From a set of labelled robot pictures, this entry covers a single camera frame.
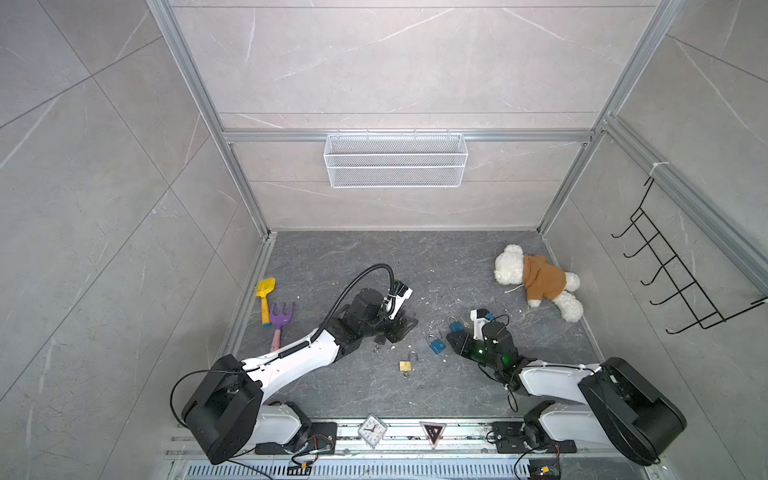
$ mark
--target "mesh basket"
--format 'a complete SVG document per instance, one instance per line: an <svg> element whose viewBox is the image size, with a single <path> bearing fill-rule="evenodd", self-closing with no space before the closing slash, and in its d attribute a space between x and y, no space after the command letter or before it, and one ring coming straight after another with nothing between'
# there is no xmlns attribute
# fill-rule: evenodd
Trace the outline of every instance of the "mesh basket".
<svg viewBox="0 0 768 480"><path fill-rule="evenodd" d="M323 154L331 187L458 187L467 163L460 134L331 134Z"/></svg>

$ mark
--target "triangular sign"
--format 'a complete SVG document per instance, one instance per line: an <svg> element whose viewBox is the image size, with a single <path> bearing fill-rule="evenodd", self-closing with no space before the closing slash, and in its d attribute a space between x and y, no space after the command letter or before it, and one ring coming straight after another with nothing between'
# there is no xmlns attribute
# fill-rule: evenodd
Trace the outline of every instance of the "triangular sign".
<svg viewBox="0 0 768 480"><path fill-rule="evenodd" d="M427 434L427 439L429 440L429 443L432 445L432 448L437 447L437 442L440 441L440 438L442 438L442 433L445 431L445 423L428 423L428 422L419 422L422 424L422 428L424 429L424 433Z"/></svg>

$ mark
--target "brown hoodie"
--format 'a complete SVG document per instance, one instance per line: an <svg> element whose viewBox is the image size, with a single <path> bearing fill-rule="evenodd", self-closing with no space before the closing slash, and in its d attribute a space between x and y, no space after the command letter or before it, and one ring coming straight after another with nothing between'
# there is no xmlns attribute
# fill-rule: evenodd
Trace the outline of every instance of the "brown hoodie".
<svg viewBox="0 0 768 480"><path fill-rule="evenodd" d="M547 263L544 255L523 257L523 284L528 300L554 300L565 290L565 272Z"/></svg>

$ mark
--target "yellow toy shovel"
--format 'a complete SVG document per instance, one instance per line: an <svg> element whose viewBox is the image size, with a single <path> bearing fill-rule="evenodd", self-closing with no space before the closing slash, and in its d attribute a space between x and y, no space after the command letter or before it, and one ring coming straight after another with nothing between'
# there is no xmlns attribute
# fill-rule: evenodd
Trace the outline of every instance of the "yellow toy shovel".
<svg viewBox="0 0 768 480"><path fill-rule="evenodd" d="M261 280L259 284L256 285L256 296L261 297L261 324L263 326L271 325L270 306L266 302L266 295L272 290L275 290L274 278L267 278L265 280Z"/></svg>

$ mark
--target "stuffed animal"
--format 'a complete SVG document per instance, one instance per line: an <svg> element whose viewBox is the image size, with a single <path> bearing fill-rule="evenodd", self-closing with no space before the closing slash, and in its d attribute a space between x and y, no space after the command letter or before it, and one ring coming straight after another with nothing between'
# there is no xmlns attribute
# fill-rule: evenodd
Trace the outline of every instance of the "stuffed animal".
<svg viewBox="0 0 768 480"><path fill-rule="evenodd" d="M519 245L507 245L496 257L493 275L501 285L525 285L532 308L547 298L558 306L566 322L577 322L584 314L581 302L571 295L581 285L578 275L550 265L544 255L530 257Z"/></svg>

